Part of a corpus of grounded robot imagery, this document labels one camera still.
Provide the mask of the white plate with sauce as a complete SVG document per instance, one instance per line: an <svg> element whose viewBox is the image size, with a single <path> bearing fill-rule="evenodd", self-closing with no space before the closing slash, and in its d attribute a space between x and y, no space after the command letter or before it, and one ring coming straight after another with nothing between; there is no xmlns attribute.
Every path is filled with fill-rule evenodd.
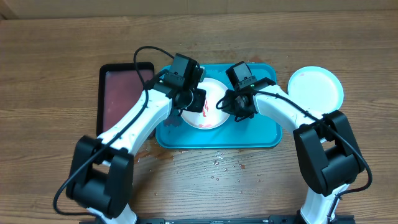
<svg viewBox="0 0 398 224"><path fill-rule="evenodd" d="M206 91L202 111L200 113L184 111L183 120L197 129L213 129L221 126L229 118L229 114L217 109L216 104L224 97L228 90L227 86L214 78L204 78L198 87Z"/></svg>

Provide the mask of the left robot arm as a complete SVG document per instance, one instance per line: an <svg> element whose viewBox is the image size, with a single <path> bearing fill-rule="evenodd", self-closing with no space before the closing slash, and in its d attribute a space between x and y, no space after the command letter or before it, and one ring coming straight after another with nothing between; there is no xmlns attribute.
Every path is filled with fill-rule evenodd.
<svg viewBox="0 0 398 224"><path fill-rule="evenodd" d="M60 190L85 207L95 223L135 223L129 200L134 156L172 110L201 112L206 91L144 90L137 103L97 138L83 136L75 146L70 175Z"/></svg>

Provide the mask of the light blue plate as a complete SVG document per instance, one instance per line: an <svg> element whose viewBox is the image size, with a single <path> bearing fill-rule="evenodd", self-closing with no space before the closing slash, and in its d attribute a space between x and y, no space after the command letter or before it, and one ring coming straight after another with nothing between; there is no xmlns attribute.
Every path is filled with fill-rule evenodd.
<svg viewBox="0 0 398 224"><path fill-rule="evenodd" d="M339 110L344 101L343 85L329 70L307 66L290 77L287 91L296 103L320 113Z"/></svg>

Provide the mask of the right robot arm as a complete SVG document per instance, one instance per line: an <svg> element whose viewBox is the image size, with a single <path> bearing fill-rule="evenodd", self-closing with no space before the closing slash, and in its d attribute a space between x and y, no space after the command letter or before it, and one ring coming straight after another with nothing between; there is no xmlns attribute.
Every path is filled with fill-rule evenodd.
<svg viewBox="0 0 398 224"><path fill-rule="evenodd" d="M296 103L278 85L228 90L216 107L237 121L260 114L294 137L301 175L308 185L293 223L354 223L335 210L343 195L366 190L373 177L347 117L340 111L318 113Z"/></svg>

